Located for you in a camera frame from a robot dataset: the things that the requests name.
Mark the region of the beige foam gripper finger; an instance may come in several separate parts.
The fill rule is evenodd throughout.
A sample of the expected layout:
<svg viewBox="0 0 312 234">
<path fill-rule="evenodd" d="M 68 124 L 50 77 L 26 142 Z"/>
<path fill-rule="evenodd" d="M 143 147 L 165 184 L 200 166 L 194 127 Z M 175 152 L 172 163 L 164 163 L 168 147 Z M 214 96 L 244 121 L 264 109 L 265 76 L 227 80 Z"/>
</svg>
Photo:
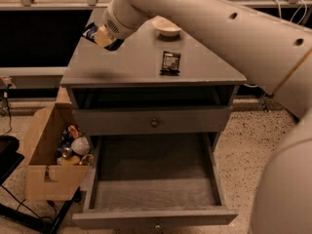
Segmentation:
<svg viewBox="0 0 312 234">
<path fill-rule="evenodd" d="M 116 41 L 116 38 L 110 34 L 107 28 L 103 25 L 97 29 L 95 42 L 102 48 L 108 47 Z"/>
</svg>

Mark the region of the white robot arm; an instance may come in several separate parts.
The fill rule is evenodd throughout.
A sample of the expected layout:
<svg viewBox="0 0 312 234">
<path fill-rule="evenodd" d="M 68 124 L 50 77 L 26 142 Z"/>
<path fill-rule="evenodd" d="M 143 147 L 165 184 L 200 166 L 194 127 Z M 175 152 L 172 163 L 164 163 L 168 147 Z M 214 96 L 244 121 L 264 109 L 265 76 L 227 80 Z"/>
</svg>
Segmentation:
<svg viewBox="0 0 312 234">
<path fill-rule="evenodd" d="M 249 234 L 312 234 L 312 33 L 228 0 L 112 0 L 96 34 L 103 48 L 166 18 L 298 118 L 261 176 Z"/>
</svg>

